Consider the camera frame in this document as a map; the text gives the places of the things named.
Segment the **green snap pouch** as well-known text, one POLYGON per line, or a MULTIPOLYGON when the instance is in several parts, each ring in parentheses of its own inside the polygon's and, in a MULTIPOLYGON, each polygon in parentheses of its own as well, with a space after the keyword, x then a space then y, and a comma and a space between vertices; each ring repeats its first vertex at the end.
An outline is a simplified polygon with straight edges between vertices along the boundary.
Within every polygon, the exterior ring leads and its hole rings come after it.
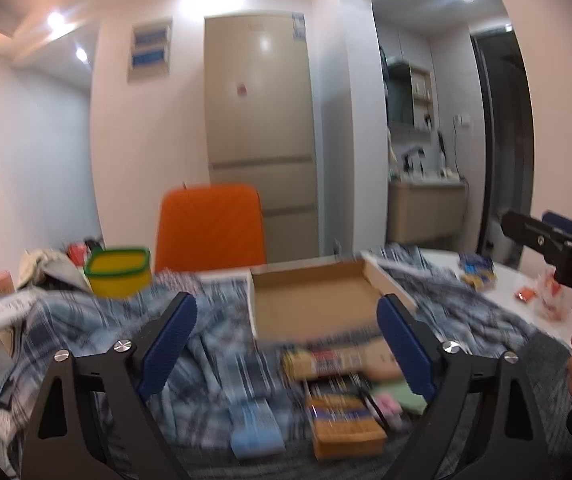
POLYGON ((390 408, 396 406, 403 412, 413 415, 422 415, 427 408, 425 399, 419 394, 413 393, 408 383, 403 379, 375 385, 371 390, 371 395, 380 408, 383 405, 390 408))

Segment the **gold blue cigarette pack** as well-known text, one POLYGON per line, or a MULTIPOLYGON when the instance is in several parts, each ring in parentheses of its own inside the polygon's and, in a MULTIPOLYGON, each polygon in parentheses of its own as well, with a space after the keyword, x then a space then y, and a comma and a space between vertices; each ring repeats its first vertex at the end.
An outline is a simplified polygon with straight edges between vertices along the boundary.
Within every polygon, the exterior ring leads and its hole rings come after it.
POLYGON ((347 460, 383 452, 386 431, 357 396, 310 396, 307 414, 318 460, 347 460))

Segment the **light blue tissue pack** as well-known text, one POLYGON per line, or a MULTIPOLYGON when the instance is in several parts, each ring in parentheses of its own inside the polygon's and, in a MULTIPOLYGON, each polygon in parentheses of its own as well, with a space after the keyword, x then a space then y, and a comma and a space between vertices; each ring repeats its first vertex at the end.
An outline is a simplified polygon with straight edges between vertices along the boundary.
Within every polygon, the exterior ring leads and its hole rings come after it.
POLYGON ((233 406, 229 446, 237 460, 254 460, 284 452, 286 445, 265 399, 233 406))

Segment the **pink white plush bunny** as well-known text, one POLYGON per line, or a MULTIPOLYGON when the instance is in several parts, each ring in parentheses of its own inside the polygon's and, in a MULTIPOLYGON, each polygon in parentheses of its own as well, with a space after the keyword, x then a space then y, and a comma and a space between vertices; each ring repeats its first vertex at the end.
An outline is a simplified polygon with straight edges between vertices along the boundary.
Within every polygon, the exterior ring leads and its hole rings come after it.
POLYGON ((401 417, 403 408, 389 393, 377 393, 374 400, 378 410, 381 412, 381 416, 386 419, 387 422, 393 422, 393 420, 397 420, 401 417))

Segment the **orange small packet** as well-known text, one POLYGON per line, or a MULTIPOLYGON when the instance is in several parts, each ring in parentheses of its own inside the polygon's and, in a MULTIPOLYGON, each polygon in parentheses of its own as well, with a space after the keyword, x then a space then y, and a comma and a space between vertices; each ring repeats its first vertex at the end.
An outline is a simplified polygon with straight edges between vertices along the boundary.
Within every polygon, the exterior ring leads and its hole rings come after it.
POLYGON ((521 287, 514 293, 514 299, 522 302, 522 304, 528 304, 533 299, 537 298, 537 290, 531 287, 521 287))

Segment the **bathroom vanity cabinet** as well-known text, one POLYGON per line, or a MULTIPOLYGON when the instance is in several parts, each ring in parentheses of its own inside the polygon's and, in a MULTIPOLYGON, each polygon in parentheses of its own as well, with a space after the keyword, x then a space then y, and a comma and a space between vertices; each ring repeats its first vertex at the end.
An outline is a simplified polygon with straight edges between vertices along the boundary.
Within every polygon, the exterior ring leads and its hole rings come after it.
POLYGON ((466 205, 462 182, 394 180, 389 183, 387 242, 419 244, 458 235, 466 205))

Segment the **blue plaid shirt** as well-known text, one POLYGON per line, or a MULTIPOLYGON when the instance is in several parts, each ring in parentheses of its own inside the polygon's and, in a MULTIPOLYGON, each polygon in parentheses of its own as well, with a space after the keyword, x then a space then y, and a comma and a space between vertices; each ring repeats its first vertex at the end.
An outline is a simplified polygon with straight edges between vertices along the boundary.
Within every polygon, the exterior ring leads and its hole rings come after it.
MULTIPOLYGON (((383 269, 418 307, 418 318, 438 339, 454 339, 480 356, 517 351, 536 327, 457 280, 454 272, 425 258, 416 246, 392 244, 374 253, 383 269)), ((226 448, 231 433, 231 406, 249 398, 233 378, 238 359, 265 363, 268 383, 260 390, 269 399, 287 441, 309 435, 298 391, 286 387, 279 369, 284 346, 259 351, 251 335, 247 283, 205 281, 194 274, 164 271, 152 285, 128 299, 111 300, 71 290, 32 292, 30 309, 15 338, 13 366, 0 382, 0 439, 17 466, 36 396, 55 352, 68 349, 89 356, 109 349, 118 338, 132 336, 156 318, 180 290, 197 300, 197 323, 167 383, 149 408, 170 443, 189 448, 226 448)))

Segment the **white patterned box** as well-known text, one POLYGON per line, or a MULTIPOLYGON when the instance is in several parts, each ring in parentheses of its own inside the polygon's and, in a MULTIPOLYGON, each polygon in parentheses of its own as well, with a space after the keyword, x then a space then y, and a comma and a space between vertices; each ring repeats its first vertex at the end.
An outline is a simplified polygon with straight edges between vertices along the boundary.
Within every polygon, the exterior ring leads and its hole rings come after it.
POLYGON ((33 290, 23 290, 0 298, 0 330, 23 321, 38 299, 39 295, 33 290))

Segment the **yellow bin with green rim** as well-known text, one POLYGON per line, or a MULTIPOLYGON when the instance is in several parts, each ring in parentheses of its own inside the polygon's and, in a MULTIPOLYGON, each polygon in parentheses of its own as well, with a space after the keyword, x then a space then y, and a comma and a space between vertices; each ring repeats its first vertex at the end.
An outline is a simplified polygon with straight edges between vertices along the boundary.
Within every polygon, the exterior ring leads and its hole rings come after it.
POLYGON ((145 247, 97 249, 83 272, 96 296, 128 298, 151 283, 150 252, 145 247))

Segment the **black faucet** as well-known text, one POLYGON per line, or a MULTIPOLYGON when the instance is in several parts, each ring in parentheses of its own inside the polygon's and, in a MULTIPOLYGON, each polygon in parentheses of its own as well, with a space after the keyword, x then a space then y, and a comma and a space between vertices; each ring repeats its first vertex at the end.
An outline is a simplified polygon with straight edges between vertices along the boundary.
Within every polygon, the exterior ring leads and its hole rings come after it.
POLYGON ((413 146, 402 155, 403 171, 405 174, 413 174, 415 172, 415 160, 418 160, 419 170, 423 171, 423 159, 425 158, 425 150, 421 146, 413 146))

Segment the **pink bottle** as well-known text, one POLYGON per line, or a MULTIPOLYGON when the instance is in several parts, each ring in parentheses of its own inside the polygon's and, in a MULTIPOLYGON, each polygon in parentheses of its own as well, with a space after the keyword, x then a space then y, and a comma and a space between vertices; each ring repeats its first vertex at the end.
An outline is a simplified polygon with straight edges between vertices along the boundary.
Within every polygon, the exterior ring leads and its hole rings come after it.
POLYGON ((0 272, 0 297, 6 297, 16 292, 12 274, 9 271, 0 272))

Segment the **mirror cabinet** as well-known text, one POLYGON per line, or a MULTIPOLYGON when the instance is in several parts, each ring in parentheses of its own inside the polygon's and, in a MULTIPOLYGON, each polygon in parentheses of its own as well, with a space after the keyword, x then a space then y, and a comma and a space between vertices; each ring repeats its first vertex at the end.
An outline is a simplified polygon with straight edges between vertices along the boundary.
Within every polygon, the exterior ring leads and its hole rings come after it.
POLYGON ((390 58, 385 74, 390 130, 432 131, 434 99, 429 70, 390 58))

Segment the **shallow cardboard box tray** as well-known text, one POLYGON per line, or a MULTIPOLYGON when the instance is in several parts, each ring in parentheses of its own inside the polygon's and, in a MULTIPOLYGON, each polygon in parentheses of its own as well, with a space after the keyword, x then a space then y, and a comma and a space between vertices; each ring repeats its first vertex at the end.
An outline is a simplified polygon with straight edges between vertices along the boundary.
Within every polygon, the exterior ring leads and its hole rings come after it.
POLYGON ((381 297, 393 294, 414 312, 416 303, 385 262, 370 255, 316 258, 250 271, 248 310, 260 346, 307 342, 371 326, 381 297))

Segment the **beige three-door refrigerator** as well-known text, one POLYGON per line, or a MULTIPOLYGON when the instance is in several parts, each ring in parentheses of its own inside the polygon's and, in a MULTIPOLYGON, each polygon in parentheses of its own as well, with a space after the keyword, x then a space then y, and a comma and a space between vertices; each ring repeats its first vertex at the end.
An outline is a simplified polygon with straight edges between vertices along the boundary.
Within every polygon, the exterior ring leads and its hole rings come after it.
POLYGON ((205 20, 205 133, 210 180, 260 196, 267 258, 318 254, 311 75, 301 14, 205 20))

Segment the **wall electrical panel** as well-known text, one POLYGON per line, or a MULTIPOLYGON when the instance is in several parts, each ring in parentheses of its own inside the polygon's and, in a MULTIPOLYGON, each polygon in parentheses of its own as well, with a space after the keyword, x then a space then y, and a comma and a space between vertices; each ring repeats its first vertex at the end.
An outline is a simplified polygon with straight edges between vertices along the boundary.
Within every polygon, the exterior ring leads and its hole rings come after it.
POLYGON ((167 76, 171 44, 171 18, 135 25, 131 36, 128 81, 167 76))

